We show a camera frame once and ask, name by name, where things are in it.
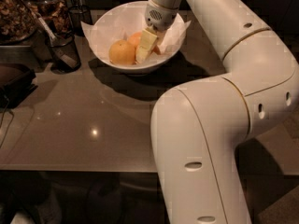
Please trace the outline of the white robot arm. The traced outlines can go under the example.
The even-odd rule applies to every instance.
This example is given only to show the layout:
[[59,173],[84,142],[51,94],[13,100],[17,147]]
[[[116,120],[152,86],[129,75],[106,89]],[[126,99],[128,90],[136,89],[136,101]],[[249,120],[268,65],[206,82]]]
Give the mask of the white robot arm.
[[[149,0],[147,23],[165,30],[181,1]],[[186,1],[225,72],[170,89],[152,110],[152,149],[167,214],[171,224],[251,224],[235,148],[294,110],[298,63],[241,0]]]

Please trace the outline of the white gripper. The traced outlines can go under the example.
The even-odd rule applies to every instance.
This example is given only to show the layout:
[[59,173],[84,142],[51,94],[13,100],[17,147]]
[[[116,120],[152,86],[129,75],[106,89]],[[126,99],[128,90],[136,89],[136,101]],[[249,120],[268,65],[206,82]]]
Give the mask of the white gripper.
[[148,28],[142,31],[136,48],[135,58],[138,63],[143,63],[148,59],[156,44],[160,46],[163,43],[165,30],[173,24],[177,13],[177,1],[168,2],[163,0],[162,2],[156,2],[148,0],[145,11],[145,22]]

